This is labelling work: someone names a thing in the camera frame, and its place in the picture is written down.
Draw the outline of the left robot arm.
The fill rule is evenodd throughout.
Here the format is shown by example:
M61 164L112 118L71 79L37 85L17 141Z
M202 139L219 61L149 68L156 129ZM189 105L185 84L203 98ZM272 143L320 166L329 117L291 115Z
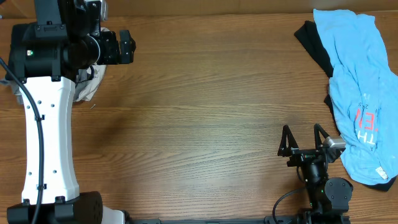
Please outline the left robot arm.
M129 64L136 43L128 30L101 30L104 0L35 0L37 20L12 28L6 79L25 109L27 168L21 202L9 223L131 223L124 210L103 204L99 192L80 192L72 156L72 104L80 70Z

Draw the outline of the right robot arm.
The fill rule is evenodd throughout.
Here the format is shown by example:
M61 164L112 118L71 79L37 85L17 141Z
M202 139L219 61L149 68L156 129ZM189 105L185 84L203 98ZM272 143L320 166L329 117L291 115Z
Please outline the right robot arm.
M345 216L353 194L353 185L341 177L330 178L328 166L335 162L345 150L346 143L341 137L331 137L319 124L313 127L315 147L300 149L290 128L285 125L277 155L287 157L287 166L296 168L296 173L304 186L281 196L273 206L274 223L321 224L349 223ZM275 212L278 204L286 197L306 191L310 208L301 209L292 217L278 217Z

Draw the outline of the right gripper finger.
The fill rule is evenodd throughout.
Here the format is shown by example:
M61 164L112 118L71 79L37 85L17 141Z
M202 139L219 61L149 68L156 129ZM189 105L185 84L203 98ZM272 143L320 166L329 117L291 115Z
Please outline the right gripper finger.
M298 144L288 125L282 129L282 138L280 141L278 156L292 156L299 150Z
M322 147L321 136L323 136L323 138L326 139L330 135L318 123L314 125L313 130L315 137L315 148L320 149Z

